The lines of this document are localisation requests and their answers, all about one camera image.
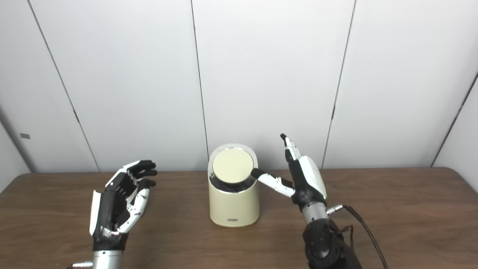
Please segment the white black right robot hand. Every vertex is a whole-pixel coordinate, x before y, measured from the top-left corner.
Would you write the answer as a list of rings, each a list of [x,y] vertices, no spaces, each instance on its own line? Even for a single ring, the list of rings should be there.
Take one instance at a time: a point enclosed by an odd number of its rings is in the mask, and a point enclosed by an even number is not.
[[[312,203],[321,203],[323,206],[327,206],[325,184],[314,160],[307,155],[302,155],[287,135],[282,133],[280,137],[285,143],[285,159],[292,180],[274,176],[259,168],[254,168],[251,171],[252,177],[278,193],[291,198],[300,210]]]

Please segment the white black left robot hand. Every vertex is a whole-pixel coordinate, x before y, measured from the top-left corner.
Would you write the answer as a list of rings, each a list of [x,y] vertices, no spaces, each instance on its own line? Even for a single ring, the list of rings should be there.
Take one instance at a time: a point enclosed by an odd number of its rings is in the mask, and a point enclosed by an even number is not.
[[[101,192],[94,191],[89,233],[93,251],[124,251],[129,232],[144,215],[150,188],[156,182],[156,163],[139,160],[120,168]]]

